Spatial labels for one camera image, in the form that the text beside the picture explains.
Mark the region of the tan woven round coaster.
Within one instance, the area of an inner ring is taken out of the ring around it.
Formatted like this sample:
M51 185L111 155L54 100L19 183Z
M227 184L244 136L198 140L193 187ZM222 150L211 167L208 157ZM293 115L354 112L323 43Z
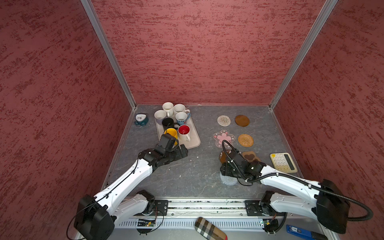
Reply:
M250 148L254 145L254 139L248 134L241 134L238 137L238 142L241 146Z

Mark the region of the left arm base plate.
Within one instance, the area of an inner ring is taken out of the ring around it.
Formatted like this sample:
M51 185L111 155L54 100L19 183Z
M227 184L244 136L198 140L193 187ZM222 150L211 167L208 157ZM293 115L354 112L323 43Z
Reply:
M155 216L156 214L162 216L166 216L168 212L168 206L169 206L169 201L168 200L155 200L154 201L154 206L152 208L152 212L150 216Z

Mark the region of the yellow mug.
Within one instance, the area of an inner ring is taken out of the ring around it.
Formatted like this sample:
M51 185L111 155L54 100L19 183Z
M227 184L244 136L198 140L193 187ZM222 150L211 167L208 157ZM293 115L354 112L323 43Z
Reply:
M169 134L172 137L178 139L178 131L174 128L169 128L169 129L165 130L164 135L165 134Z

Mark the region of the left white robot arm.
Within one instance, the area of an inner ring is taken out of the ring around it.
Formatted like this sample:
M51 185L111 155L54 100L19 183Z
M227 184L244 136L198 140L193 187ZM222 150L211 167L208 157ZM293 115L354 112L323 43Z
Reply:
M188 156L185 145L170 134L163 134L154 149L140 152L137 160L115 182L94 196L85 195L78 203L71 220L84 240L106 240L124 218L136 214L150 214L155 197L147 191L138 192L126 200L128 194L157 168Z

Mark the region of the pink flower coaster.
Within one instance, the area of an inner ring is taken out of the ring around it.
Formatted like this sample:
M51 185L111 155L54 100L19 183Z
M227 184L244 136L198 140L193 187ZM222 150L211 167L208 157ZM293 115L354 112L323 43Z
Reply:
M221 130L218 133L215 133L213 135L213 138L215 140L215 145L218 148L222 147L222 142L227 141L231 145L236 141L236 138L234 135L230 134L227 130Z

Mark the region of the brown wooden round coaster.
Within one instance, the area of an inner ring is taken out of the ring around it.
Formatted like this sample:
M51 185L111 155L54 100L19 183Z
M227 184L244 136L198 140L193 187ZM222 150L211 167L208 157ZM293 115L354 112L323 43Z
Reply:
M229 160L228 155L230 153L231 153L231 151L222 151L220 153L219 160L220 160L221 164L224 164L224 163L226 163Z

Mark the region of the dark brown round coaster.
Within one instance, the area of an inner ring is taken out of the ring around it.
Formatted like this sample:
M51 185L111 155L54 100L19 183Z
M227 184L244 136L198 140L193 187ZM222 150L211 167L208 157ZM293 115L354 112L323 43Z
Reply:
M250 124L250 119L245 115L238 115L235 117L235 123L240 127L246 127Z

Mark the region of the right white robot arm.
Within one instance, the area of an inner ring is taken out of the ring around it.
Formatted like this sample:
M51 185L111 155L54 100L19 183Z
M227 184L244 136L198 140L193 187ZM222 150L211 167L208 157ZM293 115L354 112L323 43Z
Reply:
M262 215L292 213L315 219L335 233L346 233L350 203L341 198L342 193L333 182L319 183L287 175L263 162L249 162L234 150L221 152L220 162L223 176L247 183L255 180L286 192L282 195L266 191L256 208Z

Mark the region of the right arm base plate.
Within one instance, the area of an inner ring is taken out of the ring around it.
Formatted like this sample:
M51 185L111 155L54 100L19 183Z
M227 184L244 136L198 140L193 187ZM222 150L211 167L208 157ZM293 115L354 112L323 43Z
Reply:
M261 217L269 216L263 212L262 207L259 205L260 201L246 200L245 209L248 217Z

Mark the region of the white mug red inside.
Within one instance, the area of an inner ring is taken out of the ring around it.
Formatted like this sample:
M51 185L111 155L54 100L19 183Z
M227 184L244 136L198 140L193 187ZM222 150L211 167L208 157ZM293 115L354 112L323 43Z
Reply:
M178 128L179 140L189 142L191 140L190 132L191 132L191 129L188 125L179 126Z

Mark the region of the light blue floral mug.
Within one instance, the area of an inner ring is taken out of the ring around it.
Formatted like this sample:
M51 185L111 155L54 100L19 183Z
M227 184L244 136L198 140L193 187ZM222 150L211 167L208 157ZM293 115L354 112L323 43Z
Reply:
M186 124L186 122L190 118L190 116L191 116L191 113L186 113L186 112L177 113L175 116L177 124L179 126Z

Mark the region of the beige serving tray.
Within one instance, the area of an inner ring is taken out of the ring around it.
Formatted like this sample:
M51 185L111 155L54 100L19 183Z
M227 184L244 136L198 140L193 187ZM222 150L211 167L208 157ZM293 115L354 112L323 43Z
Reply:
M188 134L186 134L186 137L178 134L179 143L181 145L184 144L187 149L196 148L201 144L201 140L192 118L187 120L186 125L190 127L190 131Z

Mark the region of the grey woven round coaster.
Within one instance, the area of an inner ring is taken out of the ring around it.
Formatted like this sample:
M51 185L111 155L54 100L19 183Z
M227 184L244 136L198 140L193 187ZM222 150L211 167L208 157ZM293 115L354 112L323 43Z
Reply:
M221 181L225 185L228 185L228 186L233 186L238 182L237 178L229 177L229 176L223 176L222 174L220 174L220 178L221 178Z

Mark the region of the brown paw coaster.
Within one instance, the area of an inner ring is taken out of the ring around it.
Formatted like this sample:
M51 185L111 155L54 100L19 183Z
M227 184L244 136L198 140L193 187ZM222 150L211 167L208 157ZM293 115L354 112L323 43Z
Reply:
M242 156L244 159L246 159L249 163L252 162L261 162L261 159L256 156L256 153L253 151L243 152Z

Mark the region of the white woven round coaster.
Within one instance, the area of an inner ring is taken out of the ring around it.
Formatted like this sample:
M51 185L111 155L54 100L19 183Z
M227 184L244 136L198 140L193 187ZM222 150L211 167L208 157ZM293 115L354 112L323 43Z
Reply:
M220 126L227 127L231 124L231 119L228 116L222 115L217 118L217 122Z

